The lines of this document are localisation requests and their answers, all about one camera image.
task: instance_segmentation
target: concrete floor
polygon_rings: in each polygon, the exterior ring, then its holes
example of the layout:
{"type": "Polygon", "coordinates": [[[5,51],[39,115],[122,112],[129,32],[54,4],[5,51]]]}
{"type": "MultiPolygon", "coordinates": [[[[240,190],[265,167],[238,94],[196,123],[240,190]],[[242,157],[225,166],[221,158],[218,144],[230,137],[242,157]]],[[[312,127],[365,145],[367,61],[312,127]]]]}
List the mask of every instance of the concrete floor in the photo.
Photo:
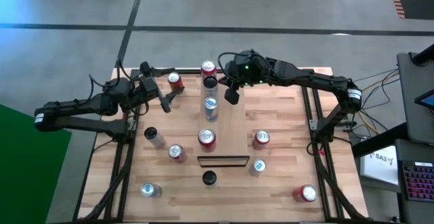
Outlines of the concrete floor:
{"type": "MultiPolygon", "coordinates": [[[[133,2],[0,0],[0,24],[126,26],[133,2]]],[[[398,18],[392,0],[141,0],[134,24],[434,31],[434,21],[398,18]]],[[[98,81],[109,78],[125,31],[61,28],[0,29],[0,103],[32,115],[49,100],[87,97],[88,73],[98,81]]],[[[421,51],[433,42],[433,37],[419,36],[133,31],[124,66],[137,67],[147,60],[155,67],[198,67],[221,52],[254,48],[299,67],[332,67],[337,75],[357,79],[393,69],[398,53],[421,51]]],[[[370,113],[390,128],[405,117],[399,83],[386,91],[391,103],[370,113]]],[[[368,104],[384,100],[379,92],[368,104]]],[[[72,219],[93,141],[92,133],[73,132],[48,223],[72,219]]],[[[387,221],[398,214],[394,193],[363,187],[363,194],[371,217],[387,221]]]]}

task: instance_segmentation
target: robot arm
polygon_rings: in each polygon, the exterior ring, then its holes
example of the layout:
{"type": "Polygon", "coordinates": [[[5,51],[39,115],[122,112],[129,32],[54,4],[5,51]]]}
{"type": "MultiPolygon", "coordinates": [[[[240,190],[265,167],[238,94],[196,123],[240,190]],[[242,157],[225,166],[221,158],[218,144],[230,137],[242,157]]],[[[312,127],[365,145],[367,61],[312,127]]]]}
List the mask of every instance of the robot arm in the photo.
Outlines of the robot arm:
{"type": "Polygon", "coordinates": [[[72,115],[95,113],[98,115],[115,115],[118,107],[124,113],[129,113],[133,108],[148,101],[159,98],[161,106],[166,113],[170,112],[170,102],[183,91],[183,88],[164,96],[154,79],[174,69],[155,69],[147,62],[140,65],[140,74],[137,78],[115,78],[107,82],[102,93],[87,100],[72,100],[66,102],[48,102],[43,107],[35,110],[35,127],[42,132],[51,132],[62,128],[87,130],[92,132],[104,132],[114,141],[128,137],[129,123],[124,119],[116,119],[111,122],[84,119],[72,115]]]}

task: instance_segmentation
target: silver soda can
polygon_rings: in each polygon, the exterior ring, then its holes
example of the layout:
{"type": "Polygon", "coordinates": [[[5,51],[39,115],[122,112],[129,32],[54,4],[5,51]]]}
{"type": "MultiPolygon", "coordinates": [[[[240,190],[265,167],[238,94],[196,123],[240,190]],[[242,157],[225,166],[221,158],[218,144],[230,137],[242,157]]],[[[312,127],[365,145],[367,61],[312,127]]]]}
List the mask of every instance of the silver soda can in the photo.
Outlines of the silver soda can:
{"type": "Polygon", "coordinates": [[[270,134],[264,130],[260,130],[253,137],[252,146],[254,149],[263,149],[269,141],[270,134]]]}
{"type": "Polygon", "coordinates": [[[152,183],[145,183],[142,186],[141,192],[144,197],[151,197],[151,198],[158,198],[163,193],[160,186],[152,183]]]}
{"type": "Polygon", "coordinates": [[[175,144],[169,148],[169,157],[176,163],[183,163],[187,160],[187,154],[181,145],[175,144]]]}
{"type": "Polygon", "coordinates": [[[265,171],[265,161],[257,159],[253,162],[252,166],[249,169],[249,172],[252,176],[259,176],[261,173],[265,171]]]}
{"type": "Polygon", "coordinates": [[[217,121],[218,103],[216,98],[208,97],[205,99],[205,116],[209,122],[217,121]]]}
{"type": "Polygon", "coordinates": [[[205,79],[205,77],[215,77],[217,76],[217,68],[216,65],[209,60],[203,61],[202,66],[201,66],[201,74],[202,74],[202,79],[205,79]]]}
{"type": "Polygon", "coordinates": [[[154,147],[161,149],[165,147],[165,139],[154,127],[149,127],[144,131],[144,137],[151,142],[154,147]]]}
{"type": "Polygon", "coordinates": [[[205,90],[206,97],[218,97],[217,84],[217,79],[215,77],[206,77],[203,80],[203,89],[205,90]]]}

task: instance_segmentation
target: wooden table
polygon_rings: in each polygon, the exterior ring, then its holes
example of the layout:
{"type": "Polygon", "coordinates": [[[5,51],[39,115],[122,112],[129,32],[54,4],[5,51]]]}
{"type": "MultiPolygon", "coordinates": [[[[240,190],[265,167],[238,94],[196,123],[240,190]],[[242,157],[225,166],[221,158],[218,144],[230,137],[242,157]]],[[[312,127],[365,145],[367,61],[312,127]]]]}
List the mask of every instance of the wooden table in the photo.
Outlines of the wooden table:
{"type": "MultiPolygon", "coordinates": [[[[314,69],[332,74],[328,67],[314,69]]],[[[245,115],[246,131],[242,133],[250,161],[245,168],[213,168],[218,180],[214,186],[207,187],[201,176],[209,168],[201,168],[197,161],[197,156],[203,155],[197,141],[202,104],[200,75],[182,75],[182,80],[186,89],[174,99],[171,113],[164,113],[159,101],[153,100],[149,112],[140,117],[124,221],[324,220],[319,198],[311,203],[297,203],[291,196],[295,187],[304,184],[311,184],[318,191],[313,156],[306,152],[310,138],[299,86],[282,88],[263,85],[244,89],[245,113],[242,115],[245,115]],[[167,149],[156,150],[143,135],[144,129],[149,126],[156,127],[169,145],[180,143],[186,149],[188,160],[175,164],[167,156],[167,149]],[[271,141],[266,149],[257,151],[252,149],[250,143],[252,135],[260,129],[270,133],[271,141]],[[266,171],[259,177],[248,173],[248,167],[256,158],[267,163],[266,171]],[[140,187],[148,181],[162,186],[163,195],[160,198],[145,198],[140,194],[140,187]]],[[[163,93],[170,91],[167,77],[160,77],[157,83],[163,93]]],[[[336,105],[336,98],[328,92],[319,91],[319,95],[324,116],[327,116],[336,105]]],[[[312,98],[310,101],[312,108],[315,108],[312,98]]],[[[223,102],[227,101],[222,97],[220,105],[223,102]]],[[[103,117],[107,120],[119,118],[120,113],[103,117]]],[[[335,134],[348,138],[343,132],[335,134]]],[[[109,139],[107,135],[99,134],[96,146],[109,139]]],[[[367,216],[350,144],[335,140],[330,147],[339,187],[354,207],[367,216]]],[[[93,154],[79,217],[88,214],[107,190],[115,149],[116,144],[110,143],[93,154]]],[[[332,216],[335,217],[333,198],[327,184],[326,189],[332,216]]],[[[117,213],[118,197],[119,194],[115,195],[113,216],[117,213]]]]}

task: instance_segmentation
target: green screen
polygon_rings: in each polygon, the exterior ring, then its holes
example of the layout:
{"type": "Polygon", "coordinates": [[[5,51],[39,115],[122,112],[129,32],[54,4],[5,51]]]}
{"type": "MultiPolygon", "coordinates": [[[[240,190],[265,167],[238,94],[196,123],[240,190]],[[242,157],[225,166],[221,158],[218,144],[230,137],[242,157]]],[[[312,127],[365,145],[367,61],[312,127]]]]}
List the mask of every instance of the green screen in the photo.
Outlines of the green screen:
{"type": "Polygon", "coordinates": [[[45,223],[71,133],[38,132],[34,118],[0,105],[2,223],[45,223]]]}

